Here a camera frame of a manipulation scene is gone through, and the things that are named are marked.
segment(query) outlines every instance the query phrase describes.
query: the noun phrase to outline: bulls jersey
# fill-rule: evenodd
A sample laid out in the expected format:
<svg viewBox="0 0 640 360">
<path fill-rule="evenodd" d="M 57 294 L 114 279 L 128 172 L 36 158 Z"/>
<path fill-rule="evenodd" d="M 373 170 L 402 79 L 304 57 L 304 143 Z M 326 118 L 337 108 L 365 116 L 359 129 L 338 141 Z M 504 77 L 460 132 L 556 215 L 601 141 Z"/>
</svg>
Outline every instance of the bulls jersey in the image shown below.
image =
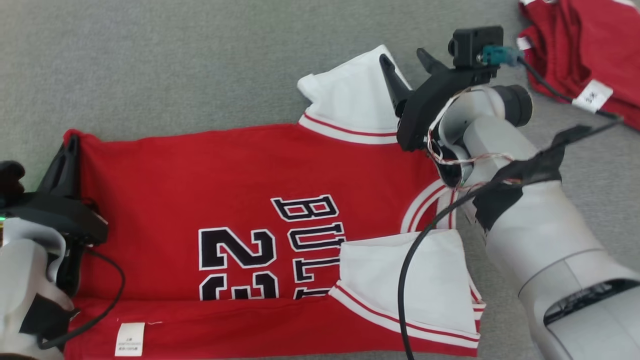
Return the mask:
<svg viewBox="0 0 640 360">
<path fill-rule="evenodd" d="M 384 46 L 301 79 L 298 88 L 312 104 L 297 124 L 134 142 L 102 142 L 69 131 L 66 138 L 80 139 L 81 193 L 109 222 L 109 238 L 98 251 L 127 276 L 111 321 L 75 344 L 86 350 L 92 336 L 114 336 L 117 324 L 133 316 L 163 324 L 154 327 L 161 329 L 157 352 L 145 345 L 146 354 L 157 356 L 185 351 L 170 350 L 161 338 L 193 332 L 213 337 L 193 340 L 200 352 L 191 357 L 400 350 L 397 329 L 387 323 L 397 318 L 393 306 L 350 290 L 363 278 L 340 279 L 340 249 L 350 241 L 422 229 L 454 194 L 424 154 L 402 152 L 396 144 L 397 118 L 378 61 L 382 53 L 388 54 Z M 454 227 L 454 216 L 438 227 Z M 90 314 L 105 304 L 98 299 L 113 298 L 120 277 L 91 257 L 81 271 L 76 304 Z M 480 301 L 470 297 L 467 278 L 464 286 L 464 295 L 442 299 L 465 304 L 473 323 L 472 307 Z M 392 287 L 381 289 L 393 294 Z M 386 325 L 371 327 L 375 322 L 347 302 L 370 309 Z M 452 318 L 461 313 L 438 311 Z M 173 317 L 158 320 L 159 313 Z M 361 341 L 320 341 L 330 332 L 329 322 L 335 327 L 349 316 L 344 331 L 358 333 Z M 468 317 L 464 329 L 427 320 L 416 324 L 435 332 L 451 329 L 467 342 L 426 338 L 419 350 L 475 354 L 477 334 Z"/>
<path fill-rule="evenodd" d="M 229 301 L 119 302 L 65 348 L 67 359 L 111 358 L 123 323 L 144 322 L 143 358 L 228 359 L 403 349 L 397 280 L 417 233 L 348 241 L 340 280 L 322 297 Z M 455 230 L 432 232 L 406 280 L 408 334 L 416 352 L 475 356 L 484 304 L 469 282 Z M 79 299 L 74 323 L 99 315 L 110 300 Z"/>
</svg>

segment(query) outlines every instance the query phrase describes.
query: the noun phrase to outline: robotic arm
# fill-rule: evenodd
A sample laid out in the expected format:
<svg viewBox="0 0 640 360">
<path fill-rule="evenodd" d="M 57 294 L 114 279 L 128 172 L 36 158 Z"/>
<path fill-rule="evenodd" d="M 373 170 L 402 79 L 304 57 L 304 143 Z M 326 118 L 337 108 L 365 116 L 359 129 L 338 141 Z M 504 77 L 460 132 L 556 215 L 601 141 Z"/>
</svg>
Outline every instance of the robotic arm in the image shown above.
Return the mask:
<svg viewBox="0 0 640 360">
<path fill-rule="evenodd" d="M 491 181 L 511 162 L 538 153 L 516 128 L 531 116 L 526 90 L 478 85 L 496 71 L 481 61 L 483 47 L 501 45 L 501 37 L 498 27 L 458 30 L 450 44 L 456 69 L 419 49 L 425 69 L 435 73 L 415 92 L 398 92 L 402 82 L 396 81 L 390 61 L 381 58 L 401 119 L 400 145 L 413 151 L 431 140 L 435 155 L 462 160 L 436 163 L 445 184 L 462 194 Z M 435 115 L 428 109 L 432 104 L 437 110 L 450 107 Z M 429 129 L 433 133 L 426 138 Z M 487 154 L 508 156 L 483 157 Z M 518 294 L 531 336 L 546 359 L 640 359 L 640 274 L 608 255 L 564 195 L 559 173 L 563 156 L 564 151 L 556 151 L 537 168 L 519 174 L 515 181 L 520 186 L 505 184 L 478 195 L 463 206 L 465 214 L 484 234 L 490 261 Z"/>
</svg>

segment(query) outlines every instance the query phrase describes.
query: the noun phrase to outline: stack of folded red clothing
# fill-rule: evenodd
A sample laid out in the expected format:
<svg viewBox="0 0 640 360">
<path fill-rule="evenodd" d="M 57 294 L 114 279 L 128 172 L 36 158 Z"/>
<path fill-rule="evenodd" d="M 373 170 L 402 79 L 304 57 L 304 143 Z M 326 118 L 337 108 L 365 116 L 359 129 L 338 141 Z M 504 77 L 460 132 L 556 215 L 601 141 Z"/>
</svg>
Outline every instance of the stack of folded red clothing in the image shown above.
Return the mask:
<svg viewBox="0 0 640 360">
<path fill-rule="evenodd" d="M 520 0 L 525 59 L 573 104 L 640 129 L 640 10 L 631 0 Z M 553 96 L 535 78 L 531 86 Z"/>
</svg>

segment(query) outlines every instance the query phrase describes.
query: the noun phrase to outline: folded white sleeve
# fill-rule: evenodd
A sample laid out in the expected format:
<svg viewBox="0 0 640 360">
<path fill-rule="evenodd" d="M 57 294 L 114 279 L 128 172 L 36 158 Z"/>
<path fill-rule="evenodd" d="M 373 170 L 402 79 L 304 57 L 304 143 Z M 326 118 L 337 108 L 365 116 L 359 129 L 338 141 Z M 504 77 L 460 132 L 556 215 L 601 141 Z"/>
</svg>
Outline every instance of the folded white sleeve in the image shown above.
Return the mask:
<svg viewBox="0 0 640 360">
<path fill-rule="evenodd" d="M 312 102 L 305 114 L 332 130 L 343 129 L 352 135 L 394 135 L 398 118 L 380 67 L 381 54 L 393 61 L 387 47 L 380 45 L 333 70 L 301 78 L 298 89 Z M 398 68 L 396 72 L 408 86 Z M 303 117 L 301 124 L 305 122 L 310 121 Z"/>
<path fill-rule="evenodd" d="M 407 233 L 343 243 L 341 283 L 372 306 L 397 314 L 400 269 L 417 235 Z M 458 232 L 432 231 L 409 267 L 404 288 L 406 318 L 475 334 L 473 303 Z"/>
</svg>

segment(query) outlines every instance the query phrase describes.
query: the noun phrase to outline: red fabric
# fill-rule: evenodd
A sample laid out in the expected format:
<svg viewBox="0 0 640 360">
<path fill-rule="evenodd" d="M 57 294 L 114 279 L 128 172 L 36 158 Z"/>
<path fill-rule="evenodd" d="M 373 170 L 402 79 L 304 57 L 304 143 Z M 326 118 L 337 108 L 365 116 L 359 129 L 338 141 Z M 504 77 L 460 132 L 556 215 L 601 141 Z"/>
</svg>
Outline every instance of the red fabric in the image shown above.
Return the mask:
<svg viewBox="0 0 640 360">
<path fill-rule="evenodd" d="M 108 300 L 83 299 L 74 323 L 99 315 Z M 123 322 L 146 322 L 144 359 L 403 351 L 400 334 L 354 314 L 331 296 L 301 300 L 125 301 L 67 343 L 65 359 L 111 359 Z M 477 349 L 412 338 L 413 351 L 477 356 Z"/>
<path fill-rule="evenodd" d="M 298 283 L 293 261 L 336 258 L 339 249 L 295 251 L 290 235 L 296 229 L 336 223 L 342 224 L 347 241 L 400 233 L 410 204 L 439 181 L 424 154 L 402 152 L 396 143 L 344 142 L 297 124 L 135 142 L 102 142 L 76 130 L 65 139 L 71 135 L 80 137 L 81 193 L 98 204 L 109 221 L 108 241 L 97 251 L 122 267 L 127 282 L 109 316 L 68 343 L 67 358 L 112 357 L 122 322 L 147 323 L 147 358 L 402 350 L 398 333 L 360 318 L 330 296 L 293 300 L 296 288 L 328 289 L 339 278 L 335 264 L 308 268 L 314 280 Z M 273 203 L 277 198 L 323 195 L 332 197 L 338 214 L 288 222 Z M 445 197 L 449 203 L 451 196 Z M 433 218 L 436 205 L 422 222 Z M 264 255 L 265 243 L 259 247 L 252 242 L 252 231 L 268 231 L 275 238 L 275 260 L 243 268 L 221 249 L 227 267 L 200 270 L 199 230 L 224 227 L 257 257 Z M 320 234 L 304 241 L 336 236 Z M 86 256 L 81 271 L 81 288 L 74 299 L 81 314 L 72 328 L 103 311 L 120 285 L 118 273 L 95 257 Z M 253 276 L 266 271 L 277 277 L 279 299 L 224 300 L 233 297 L 233 287 L 248 289 L 251 297 L 264 296 Z M 200 285 L 222 274 L 222 300 L 199 301 Z M 432 341 L 412 343 L 418 352 L 476 354 L 475 349 Z"/>
<path fill-rule="evenodd" d="M 520 36 L 525 55 L 562 94 L 578 96 L 596 79 L 614 90 L 603 110 L 619 113 L 640 129 L 640 12 L 613 0 L 535 0 L 520 5 L 533 22 Z M 533 88 L 550 95 L 529 75 Z"/>
</svg>

